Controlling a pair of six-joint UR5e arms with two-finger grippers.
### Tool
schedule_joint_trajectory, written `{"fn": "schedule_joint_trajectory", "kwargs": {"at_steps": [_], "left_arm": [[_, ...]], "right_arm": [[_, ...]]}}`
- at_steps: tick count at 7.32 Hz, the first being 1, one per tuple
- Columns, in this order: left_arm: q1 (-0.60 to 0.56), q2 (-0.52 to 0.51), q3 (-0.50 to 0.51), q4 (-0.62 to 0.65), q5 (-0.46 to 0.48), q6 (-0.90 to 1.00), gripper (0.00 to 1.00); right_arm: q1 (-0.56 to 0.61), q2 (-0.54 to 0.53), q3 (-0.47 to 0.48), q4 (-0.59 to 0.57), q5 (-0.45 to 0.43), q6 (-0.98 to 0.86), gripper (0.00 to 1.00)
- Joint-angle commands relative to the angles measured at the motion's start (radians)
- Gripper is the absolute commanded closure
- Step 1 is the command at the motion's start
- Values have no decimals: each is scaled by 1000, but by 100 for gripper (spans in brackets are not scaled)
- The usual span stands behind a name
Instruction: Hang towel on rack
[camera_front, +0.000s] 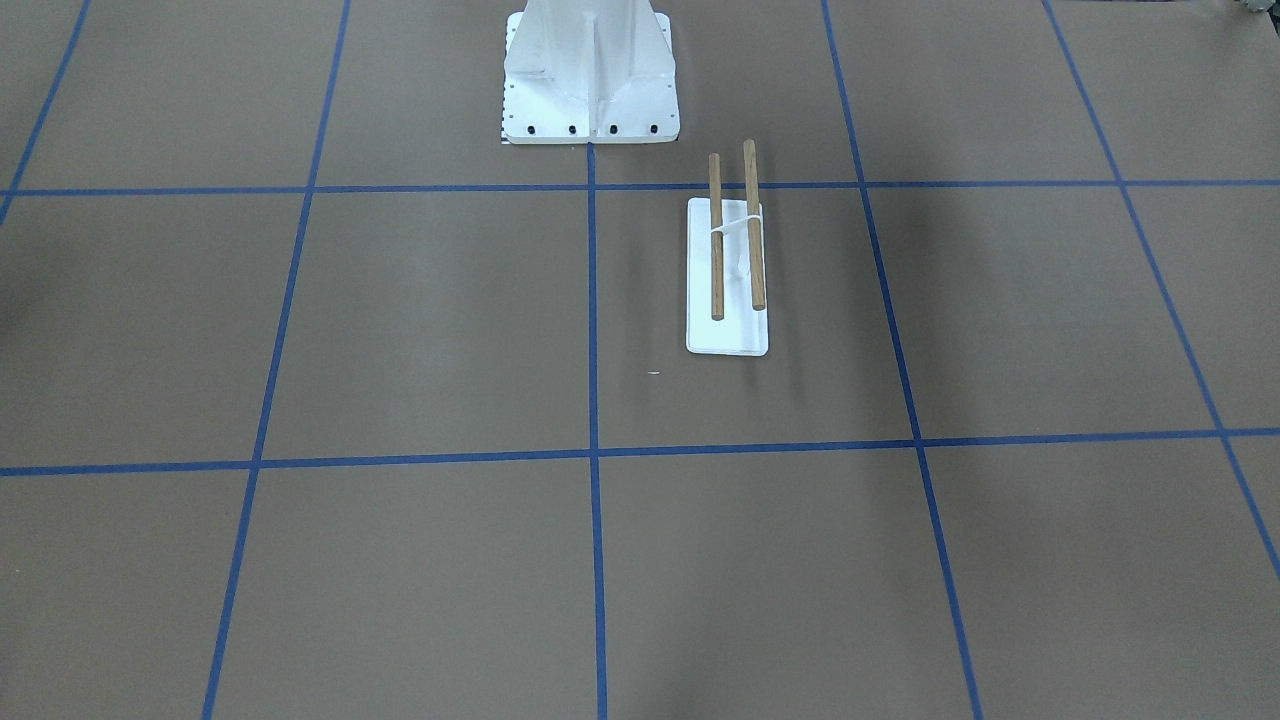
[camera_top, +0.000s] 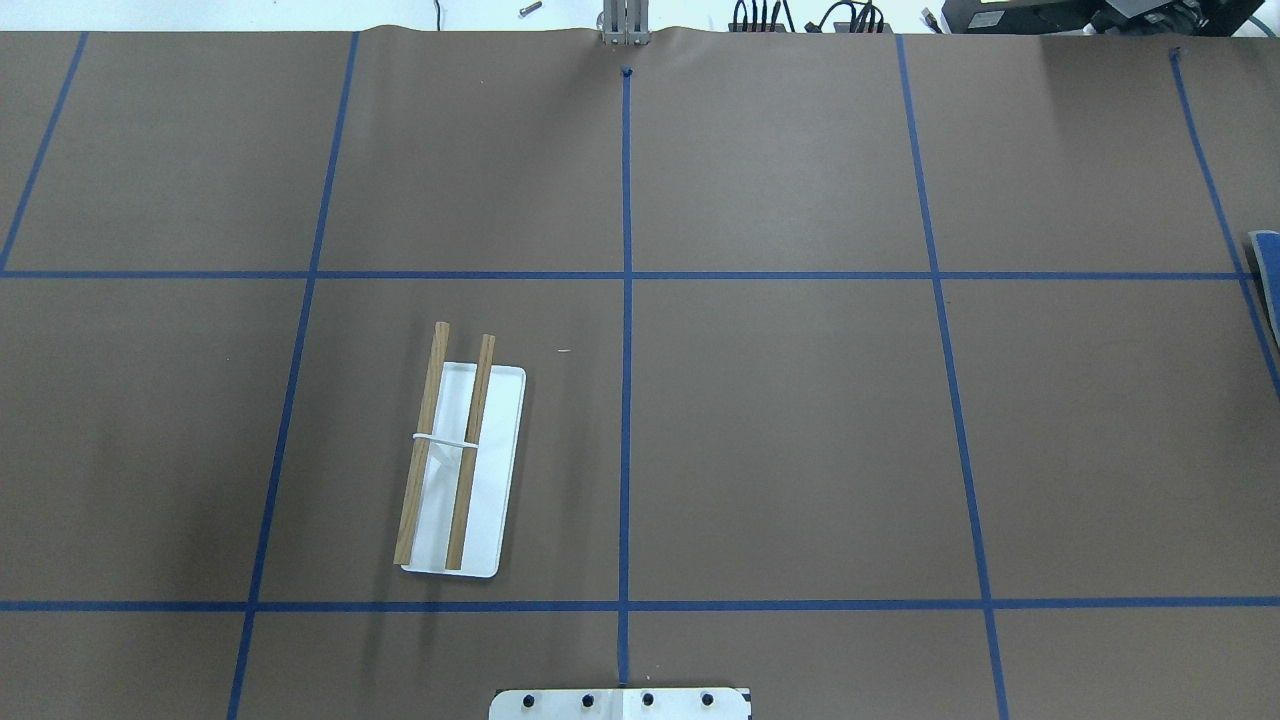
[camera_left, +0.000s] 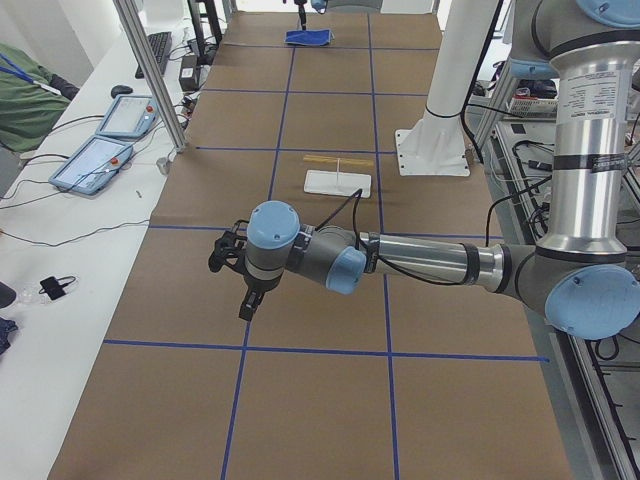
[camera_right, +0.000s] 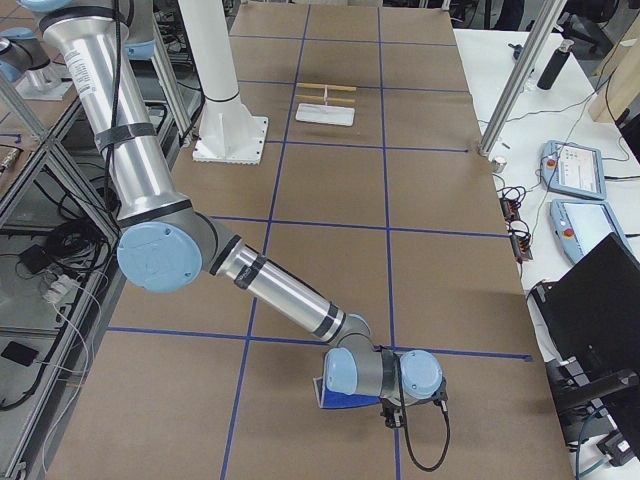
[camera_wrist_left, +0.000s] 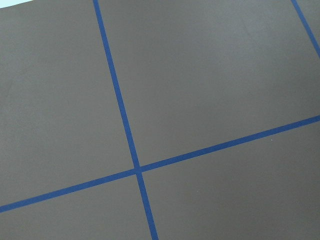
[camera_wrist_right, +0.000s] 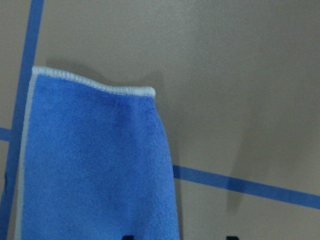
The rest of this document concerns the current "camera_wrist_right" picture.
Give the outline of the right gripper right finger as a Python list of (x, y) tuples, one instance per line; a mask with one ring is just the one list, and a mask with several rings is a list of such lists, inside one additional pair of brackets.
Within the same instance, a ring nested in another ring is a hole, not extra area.
[(239, 237), (236, 235), (226, 236), (226, 240), (239, 240)]

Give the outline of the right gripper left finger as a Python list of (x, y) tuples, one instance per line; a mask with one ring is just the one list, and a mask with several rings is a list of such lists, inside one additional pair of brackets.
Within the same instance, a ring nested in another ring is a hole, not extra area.
[(133, 235), (124, 235), (121, 240), (134, 240), (134, 236)]

